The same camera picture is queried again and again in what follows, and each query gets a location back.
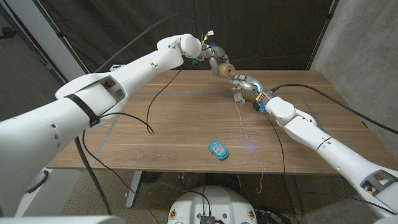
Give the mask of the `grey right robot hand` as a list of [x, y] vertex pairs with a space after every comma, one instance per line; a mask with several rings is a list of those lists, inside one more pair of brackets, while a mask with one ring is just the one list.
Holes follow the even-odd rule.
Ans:
[[235, 85], [237, 90], [251, 91], [256, 101], [271, 100], [274, 97], [271, 91], [266, 90], [261, 82], [252, 76], [235, 75], [228, 78], [228, 83]]

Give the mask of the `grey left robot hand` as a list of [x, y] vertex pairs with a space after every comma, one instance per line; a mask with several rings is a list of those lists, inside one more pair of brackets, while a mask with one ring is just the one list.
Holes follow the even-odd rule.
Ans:
[[217, 45], [202, 44], [200, 58], [208, 59], [211, 71], [214, 76], [218, 76], [218, 68], [222, 63], [229, 63], [229, 58], [224, 49]]

